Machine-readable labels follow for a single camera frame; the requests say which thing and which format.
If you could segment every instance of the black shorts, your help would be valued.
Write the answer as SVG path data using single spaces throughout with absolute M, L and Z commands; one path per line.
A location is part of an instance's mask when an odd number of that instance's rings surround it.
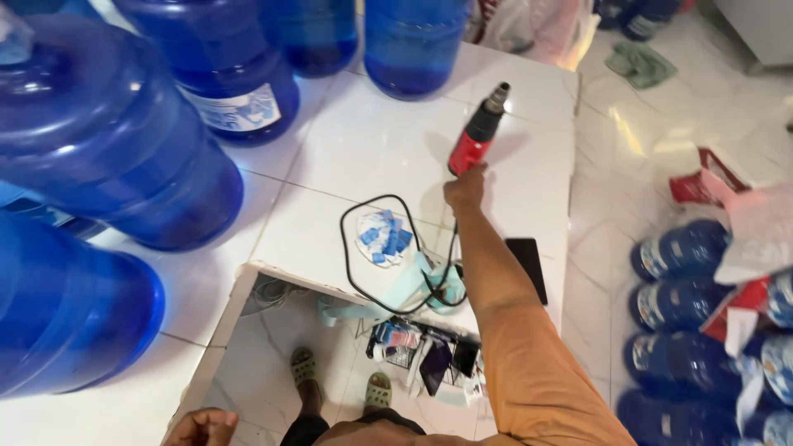
M 427 435 L 421 426 L 414 421 L 403 418 L 394 409 L 380 409 L 355 420 L 356 423 L 374 423 L 379 420 L 388 420 L 395 425 L 404 426 L 419 435 Z M 322 417 L 297 417 L 286 431 L 281 446 L 311 446 L 316 439 L 331 427 Z

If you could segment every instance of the bottle cap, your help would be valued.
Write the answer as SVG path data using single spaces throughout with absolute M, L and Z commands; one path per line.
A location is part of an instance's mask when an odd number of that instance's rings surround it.
M 0 3 L 0 65 L 25 62 L 33 51 L 33 30 Z

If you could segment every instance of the orange shirt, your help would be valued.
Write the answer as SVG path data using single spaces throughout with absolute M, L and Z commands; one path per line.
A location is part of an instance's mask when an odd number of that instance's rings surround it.
M 501 310 L 479 329 L 497 435 L 476 442 L 450 435 L 420 436 L 386 420 L 343 421 L 315 445 L 636 446 L 541 306 Z

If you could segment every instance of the smartphone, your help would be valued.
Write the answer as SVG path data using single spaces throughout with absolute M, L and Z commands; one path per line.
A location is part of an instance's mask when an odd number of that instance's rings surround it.
M 543 305 L 548 305 L 548 295 L 545 291 L 545 281 L 542 279 L 542 267 L 540 266 L 540 253 L 537 251 L 537 241 L 535 239 L 506 239 L 507 248 L 512 251 L 512 255 L 523 267 L 529 279 L 534 283 L 534 288 L 540 297 Z

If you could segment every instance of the shirt sleeve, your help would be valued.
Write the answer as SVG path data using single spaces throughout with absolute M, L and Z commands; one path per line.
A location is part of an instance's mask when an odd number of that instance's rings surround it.
M 499 433 L 531 446 L 635 446 L 538 305 L 502 309 L 480 327 Z

